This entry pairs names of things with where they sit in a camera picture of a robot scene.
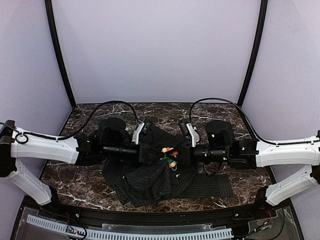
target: brown marble surface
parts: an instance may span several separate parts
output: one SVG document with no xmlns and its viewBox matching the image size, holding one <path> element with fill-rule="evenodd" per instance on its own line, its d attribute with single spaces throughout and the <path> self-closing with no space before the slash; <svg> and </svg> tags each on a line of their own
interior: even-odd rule
<svg viewBox="0 0 320 240">
<path fill-rule="evenodd" d="M 188 118 L 191 106 L 189 103 L 135 103 L 132 105 L 141 121 L 152 117 L 155 125 L 172 134 L 180 133 L 178 120 Z M 62 136 L 79 128 L 96 106 L 96 104 L 78 105 L 66 123 Z M 123 119 L 130 133 L 135 128 L 135 118 L 129 107 L 123 104 L 105 105 L 93 115 L 81 134 L 89 135 L 98 128 L 101 119 L 108 117 Z M 232 105 L 200 103 L 193 108 L 192 122 L 202 136 L 202 143 L 207 141 L 205 124 L 214 119 L 231 122 L 238 140 L 250 137 L 238 111 Z M 126 212 L 188 212 L 245 205 L 254 202 L 258 189 L 271 184 L 265 168 L 236 170 L 224 164 L 221 173 L 228 175 L 233 197 L 170 199 L 135 208 L 131 203 L 122 205 L 119 202 L 116 193 L 105 183 L 102 176 L 103 166 L 104 163 L 93 166 L 74 166 L 51 160 L 46 165 L 41 180 L 57 190 L 63 204 Z M 216 163 L 212 163 L 206 168 L 210 172 L 210 169 L 214 170 L 216 167 Z"/>
</svg>

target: black pole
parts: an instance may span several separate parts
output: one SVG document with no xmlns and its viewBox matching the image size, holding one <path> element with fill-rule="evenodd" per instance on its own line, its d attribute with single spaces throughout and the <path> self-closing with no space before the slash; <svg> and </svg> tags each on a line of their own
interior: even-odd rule
<svg viewBox="0 0 320 240">
<path fill-rule="evenodd" d="M 44 0 L 44 2 L 45 2 L 46 16 L 48 18 L 48 24 L 49 24 L 49 28 L 50 28 L 51 39 L 52 39 L 52 43 L 53 43 L 56 61 L 58 63 L 59 69 L 60 69 L 60 74 L 62 77 L 62 81 L 63 81 L 64 87 L 65 87 L 66 94 L 69 98 L 69 102 L 71 104 L 71 107 L 74 108 L 77 104 L 76 104 L 76 100 L 75 100 L 74 94 L 71 89 L 71 85 L 70 85 L 67 71 L 66 71 L 66 66 L 65 66 L 64 59 L 63 59 L 62 53 L 61 53 L 61 48 L 60 48 L 60 44 L 59 44 L 58 33 L 57 33 L 57 28 L 56 28 L 56 23 L 55 23 L 54 11 L 52 8 L 52 2 L 51 2 L 51 0 Z"/>
<path fill-rule="evenodd" d="M 261 42 L 261 36 L 262 36 L 262 32 L 264 30 L 267 5 L 268 5 L 268 0 L 261 0 L 259 18 L 258 18 L 258 23 L 256 26 L 251 56 L 250 56 L 248 68 L 246 70 L 246 74 L 244 77 L 241 93 L 240 93 L 240 96 L 239 96 L 239 99 L 237 102 L 239 107 L 242 107 L 242 105 L 244 103 L 244 100 L 245 100 L 245 97 L 246 97 L 246 94 L 248 91 L 249 83 L 250 83 L 250 80 L 252 77 L 252 73 L 255 68 L 255 63 L 256 63 L 256 59 L 257 59 L 257 55 L 258 55 L 258 51 L 259 51 L 259 46 L 260 46 L 260 42 Z"/>
</svg>

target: white wall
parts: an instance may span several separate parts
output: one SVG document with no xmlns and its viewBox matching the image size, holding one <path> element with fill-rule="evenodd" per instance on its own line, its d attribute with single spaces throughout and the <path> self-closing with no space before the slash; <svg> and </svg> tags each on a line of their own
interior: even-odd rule
<svg viewBox="0 0 320 240">
<path fill-rule="evenodd" d="M 304 138 L 320 130 L 320 4 L 269 1 L 243 108 L 265 139 Z M 278 181 L 301 166 L 273 167 Z M 306 240 L 319 239 L 320 187 L 292 198 Z"/>
<path fill-rule="evenodd" d="M 0 0 L 0 122 L 57 134 L 71 107 L 55 57 L 45 2 Z M 39 176 L 43 160 L 23 160 Z M 0 179 L 0 240 L 10 239 L 24 193 Z"/>
<path fill-rule="evenodd" d="M 77 103 L 237 101 L 259 0 L 53 0 Z"/>
</svg>

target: white vent grille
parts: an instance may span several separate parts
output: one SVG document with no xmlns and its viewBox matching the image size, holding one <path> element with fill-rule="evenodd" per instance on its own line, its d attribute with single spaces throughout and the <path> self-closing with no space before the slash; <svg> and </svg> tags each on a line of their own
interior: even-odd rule
<svg viewBox="0 0 320 240">
<path fill-rule="evenodd" d="M 66 231 L 67 225 L 43 219 L 38 216 L 28 215 L 26 222 L 28 224 L 41 227 L 56 233 L 63 233 L 75 238 L 81 238 L 73 233 Z M 84 235 L 85 232 L 81 227 L 72 226 L 80 234 Z M 100 230 L 87 229 L 86 240 L 227 240 L 233 238 L 231 228 L 213 231 L 203 231 L 195 233 L 182 233 L 182 234 L 128 234 L 117 232 L 106 232 Z"/>
</svg>

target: black cloth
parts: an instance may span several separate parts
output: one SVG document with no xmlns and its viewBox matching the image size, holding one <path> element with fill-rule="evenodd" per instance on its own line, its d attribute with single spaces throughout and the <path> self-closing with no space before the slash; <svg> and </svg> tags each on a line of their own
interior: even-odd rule
<svg viewBox="0 0 320 240">
<path fill-rule="evenodd" d="M 163 147 L 178 150 L 182 145 L 190 143 L 188 138 L 173 136 L 156 126 L 151 126 L 141 142 L 157 146 L 159 151 Z M 196 173 L 195 167 L 184 171 L 179 169 L 179 164 L 177 171 L 169 168 L 167 159 L 157 159 L 149 164 L 110 159 L 102 174 L 108 186 L 115 190 L 120 202 L 132 202 L 135 207 L 172 198 L 232 197 L 227 175 L 208 177 Z"/>
</svg>

